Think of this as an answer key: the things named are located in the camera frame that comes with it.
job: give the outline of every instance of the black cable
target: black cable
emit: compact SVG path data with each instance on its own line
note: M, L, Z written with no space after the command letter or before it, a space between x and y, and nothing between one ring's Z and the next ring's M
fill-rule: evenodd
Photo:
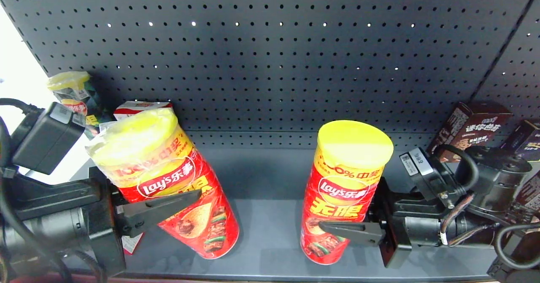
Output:
M461 235L458 235L457 237L454 237L453 239L448 241L448 247L458 246L459 244L465 242L467 239L476 235L480 231L484 231L486 229L494 229L495 227L498 227L498 226L499 226L499 223L475 227L474 229L461 233Z
M514 230L529 230L529 229L540 229L540 223L532 223L532 224L521 224L521 225L512 225L507 226L497 233L495 236L495 252L497 253L498 258L506 264L507 266L514 268L516 270L528 270L530 268L536 267L540 264L540 255L538 255L536 258L534 258L531 261L524 262L524 263L518 263L515 262L512 258L508 257L504 252L502 248L502 240L503 237L507 232L514 231Z
M43 258L50 260L58 268L60 276L66 283L72 283L71 273L62 260L50 250L46 240L38 240L27 226L16 216L15 211L8 203L6 197L6 185L0 172L0 212L4 220L24 239L30 248L33 248Z
M36 109L35 106L29 105L18 99L10 99L10 98L0 98L0 106L3 106L3 105L15 106L16 108L21 109L24 114L28 114L29 112L32 112Z
M478 182L478 176L480 175L478 172L478 166L476 162L474 162L473 158L471 158L471 156L467 154L467 152L463 150L459 150L458 148L452 145L447 145L445 143L442 145L438 145L437 148L434 150L433 154L434 156L440 156L440 154L444 150L450 151L453 154L457 154L458 156L461 157L462 162L465 161L469 165L471 176L466 183L461 185L462 189L460 190L460 194L464 195L465 193L467 193L467 191L469 191L469 189L471 189Z
M79 251L79 250L73 250L71 248L68 248L67 250L63 251L65 254L72 254L74 256L77 256L79 259L83 260L88 267L91 269L92 273L96 277L97 283L107 283L107 275L103 268L98 264L94 258L92 258L89 254L86 254L85 252Z
M475 193L471 193L469 195L467 195L463 200L461 200L461 202L459 202L453 209L451 212L449 212L441 221L440 223L440 233L442 234L445 234L446 233L446 230L448 229L448 226L450 226L450 223L452 223L452 221L454 221L454 219L456 219L457 216L459 216L459 214L461 214L461 212L463 212L465 210L465 208L467 208L467 206L469 206L469 204L471 204L471 202L474 200L476 194Z
M6 166L11 160L11 143L8 127L0 116L0 168Z

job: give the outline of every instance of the snack package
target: snack package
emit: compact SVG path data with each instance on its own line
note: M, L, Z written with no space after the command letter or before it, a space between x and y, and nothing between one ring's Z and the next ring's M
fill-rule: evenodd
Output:
M349 120L324 124L305 189L300 246L318 264L336 263L349 240L325 233L321 221L361 222L394 152L379 129Z
M201 189L201 198L159 226L205 259L235 245L239 226L216 174L171 108L140 112L90 141L90 158L129 202Z
M523 184L516 197L516 202L540 212L540 171Z
M139 102L136 100L129 100L114 110L113 115L116 120L125 119L128 116L134 116L135 114L151 109L157 108L172 108L170 102Z
M89 82L90 74L86 71L62 72L49 78L47 89L73 112L86 116L85 135L92 139L100 132L100 124L112 121L112 116L101 106L96 90Z
M485 146L492 140L495 132L512 116L504 106L496 102L459 102L446 120L437 136L428 146L432 154L443 143L460 150L470 146ZM440 162L459 162L461 158L449 151L443 152Z
M529 162L540 162L540 119L523 120L501 148Z

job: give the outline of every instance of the pegboard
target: pegboard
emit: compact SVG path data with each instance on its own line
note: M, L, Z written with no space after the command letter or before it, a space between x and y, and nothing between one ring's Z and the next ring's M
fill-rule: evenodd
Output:
M491 99L514 114L501 129L509 135L525 118L540 114L540 0L534 0L476 99Z
M314 132L188 131L187 135L197 147L315 148L317 145ZM390 133L389 136L394 149L399 151L426 147L434 137L417 133Z
M111 108L170 100L188 131L438 130L528 0L2 0L48 75Z

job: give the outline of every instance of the lay's potato chip can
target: lay's potato chip can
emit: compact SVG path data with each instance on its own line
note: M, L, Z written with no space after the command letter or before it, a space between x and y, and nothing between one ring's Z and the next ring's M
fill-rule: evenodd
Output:
M86 148L129 202L201 189L201 198L158 224L205 259L226 254L239 226L216 174L171 108L146 110L107 127Z
M114 119L102 106L100 96L89 80L90 74L86 71L66 71L49 78L47 89L64 106L86 116L84 133L93 139L100 132L100 124Z
M320 229L321 221L361 222L384 166L394 152L390 138L364 123L338 120L319 130L302 213L300 246L318 264L334 264L349 244Z

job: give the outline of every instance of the chocolate box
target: chocolate box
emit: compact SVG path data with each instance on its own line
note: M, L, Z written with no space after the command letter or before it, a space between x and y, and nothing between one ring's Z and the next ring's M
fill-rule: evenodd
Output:
M523 120L501 148L529 162L540 162L540 119Z
M506 123L512 113L496 102L459 102L450 117L428 146L428 152L443 143L461 150L476 145L485 146L495 132ZM445 151L441 162L459 162L460 157Z
M525 207L540 211L540 171L523 184L516 201Z

